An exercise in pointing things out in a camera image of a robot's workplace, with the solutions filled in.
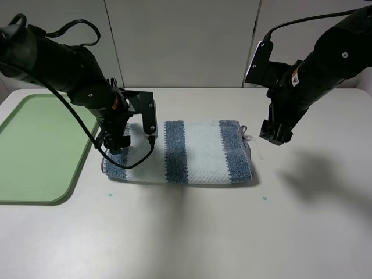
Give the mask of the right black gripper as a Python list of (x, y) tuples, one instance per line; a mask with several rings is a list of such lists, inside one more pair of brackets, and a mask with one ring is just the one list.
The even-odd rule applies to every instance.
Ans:
[(292, 130), (310, 106), (308, 94), (304, 88), (269, 88), (269, 116), (263, 121), (259, 136), (277, 146), (290, 142)]

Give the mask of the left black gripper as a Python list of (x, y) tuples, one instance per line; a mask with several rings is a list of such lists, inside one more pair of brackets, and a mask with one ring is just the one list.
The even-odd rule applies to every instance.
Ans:
[(133, 112), (115, 78), (107, 78), (107, 85), (100, 85), (93, 94), (93, 115), (103, 132), (103, 145), (109, 153), (120, 153), (130, 146), (130, 136), (124, 135), (127, 122)]

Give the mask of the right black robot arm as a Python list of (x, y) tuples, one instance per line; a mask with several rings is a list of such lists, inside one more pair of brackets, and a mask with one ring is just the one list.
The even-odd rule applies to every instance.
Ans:
[(255, 63), (270, 98), (260, 137), (281, 145), (310, 106), (347, 79), (371, 67), (371, 7), (360, 8), (327, 30), (312, 52), (294, 65), (270, 62), (273, 43), (262, 42)]

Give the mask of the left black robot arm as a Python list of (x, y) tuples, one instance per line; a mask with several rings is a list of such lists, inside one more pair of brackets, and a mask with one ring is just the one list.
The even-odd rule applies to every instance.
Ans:
[(130, 146), (124, 134), (128, 105), (114, 78), (106, 78), (84, 46), (67, 46), (45, 37), (35, 26), (1, 29), (1, 73), (8, 78), (64, 92), (70, 102), (88, 109), (103, 134), (98, 141), (112, 154)]

